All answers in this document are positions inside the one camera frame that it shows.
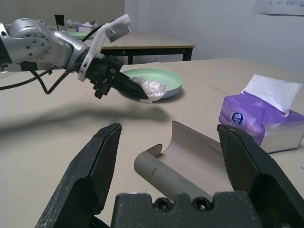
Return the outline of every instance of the green plate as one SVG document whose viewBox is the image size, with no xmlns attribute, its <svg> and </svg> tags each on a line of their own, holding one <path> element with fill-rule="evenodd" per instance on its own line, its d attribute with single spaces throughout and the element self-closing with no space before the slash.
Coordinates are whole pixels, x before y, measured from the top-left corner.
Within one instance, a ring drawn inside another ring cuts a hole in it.
<svg viewBox="0 0 304 228">
<path fill-rule="evenodd" d="M 168 92 L 162 98 L 168 98 L 176 95 L 182 85 L 182 78 L 174 72 L 154 68 L 138 68 L 126 70 L 123 72 L 128 77 L 144 76 L 149 81 L 157 81 L 168 87 Z"/>
<path fill-rule="evenodd" d="M 68 34 L 76 39 L 83 39 L 88 33 L 84 32 L 68 32 Z"/>
</svg>

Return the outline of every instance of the white wall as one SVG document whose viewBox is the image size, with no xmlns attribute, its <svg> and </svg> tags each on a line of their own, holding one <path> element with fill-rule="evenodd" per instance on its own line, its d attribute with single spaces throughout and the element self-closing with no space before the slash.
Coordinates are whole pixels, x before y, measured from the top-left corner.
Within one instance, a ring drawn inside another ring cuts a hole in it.
<svg viewBox="0 0 304 228">
<path fill-rule="evenodd" d="M 126 2 L 126 10 L 137 7 L 139 30 L 194 43 L 193 59 L 244 57 L 304 72 L 304 17 L 252 14 L 254 0 L 139 0 L 136 4 Z"/>
<path fill-rule="evenodd" d="M 55 25 L 54 14 L 87 22 L 106 23 L 124 14 L 124 0 L 16 0 L 20 17 L 42 19 Z"/>
</svg>

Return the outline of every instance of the gray pipe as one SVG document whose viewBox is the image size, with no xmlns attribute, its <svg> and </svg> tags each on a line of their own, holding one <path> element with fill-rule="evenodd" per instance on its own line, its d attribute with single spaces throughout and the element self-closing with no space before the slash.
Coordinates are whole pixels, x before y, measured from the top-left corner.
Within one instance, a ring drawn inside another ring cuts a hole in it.
<svg viewBox="0 0 304 228">
<path fill-rule="evenodd" d="M 178 174 L 147 151 L 140 153 L 136 157 L 134 169 L 172 201 L 175 201 L 175 196 L 178 193 L 187 193 L 191 200 L 202 196 L 210 202 L 212 201 L 212 197 L 208 193 Z"/>
</svg>

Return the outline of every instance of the paper on wall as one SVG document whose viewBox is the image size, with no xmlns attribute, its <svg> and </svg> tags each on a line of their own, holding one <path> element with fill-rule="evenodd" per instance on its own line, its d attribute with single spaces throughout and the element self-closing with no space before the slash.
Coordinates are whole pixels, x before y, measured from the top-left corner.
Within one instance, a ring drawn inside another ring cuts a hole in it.
<svg viewBox="0 0 304 228">
<path fill-rule="evenodd" d="M 256 0 L 253 13 L 304 15 L 304 0 Z"/>
</svg>

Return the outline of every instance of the robotic arm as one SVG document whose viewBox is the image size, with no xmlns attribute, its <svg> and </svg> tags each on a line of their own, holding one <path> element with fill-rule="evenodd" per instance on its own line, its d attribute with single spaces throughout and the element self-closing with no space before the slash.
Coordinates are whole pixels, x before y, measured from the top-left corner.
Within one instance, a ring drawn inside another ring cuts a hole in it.
<svg viewBox="0 0 304 228">
<path fill-rule="evenodd" d="M 10 25 L 0 23 L 0 67 L 24 61 L 47 62 L 65 69 L 65 75 L 77 72 L 80 81 L 89 79 L 98 98 L 107 95 L 113 87 L 133 99 L 147 99 L 138 84 L 119 72 L 122 61 L 100 53 L 107 38 L 113 42 L 129 33 L 130 23 L 129 16 L 124 15 L 103 25 L 90 49 L 67 33 L 51 31 L 33 19 L 18 19 Z"/>
</svg>

